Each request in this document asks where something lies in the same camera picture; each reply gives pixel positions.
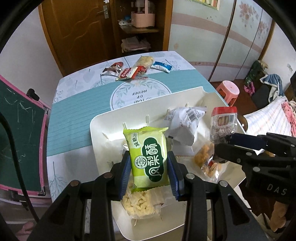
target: checkered blanket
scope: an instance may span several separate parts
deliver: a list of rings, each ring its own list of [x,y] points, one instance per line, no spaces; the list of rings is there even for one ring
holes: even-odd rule
[[[286,97],[276,97],[268,106],[261,110],[247,114],[244,117],[248,122],[248,135],[266,135],[267,132],[292,136],[291,125],[281,107]]]

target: wooden shelf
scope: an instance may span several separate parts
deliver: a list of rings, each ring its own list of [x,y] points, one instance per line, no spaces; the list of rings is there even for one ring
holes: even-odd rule
[[[120,28],[127,34],[143,34],[143,33],[157,33],[156,28],[136,28],[134,26],[120,26]]]

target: pink plastic stool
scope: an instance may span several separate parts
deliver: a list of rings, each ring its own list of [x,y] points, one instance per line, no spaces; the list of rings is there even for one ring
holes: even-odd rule
[[[239,88],[229,80],[224,80],[216,90],[229,106],[233,106],[239,96]]]

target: blue and white snack package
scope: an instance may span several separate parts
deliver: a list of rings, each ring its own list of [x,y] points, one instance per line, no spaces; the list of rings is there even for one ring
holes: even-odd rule
[[[169,65],[169,64],[164,64],[164,63],[155,61],[155,63],[151,66],[151,68],[152,69],[158,69],[160,71],[169,73],[170,70],[172,69],[172,66]]]

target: door handle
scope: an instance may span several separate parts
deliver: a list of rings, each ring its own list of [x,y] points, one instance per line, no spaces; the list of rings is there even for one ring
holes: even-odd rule
[[[108,7],[107,7],[107,5],[104,5],[104,6],[103,6],[103,10],[97,12],[97,14],[102,13],[102,12],[104,12],[105,18],[109,18],[109,15],[108,15]]]

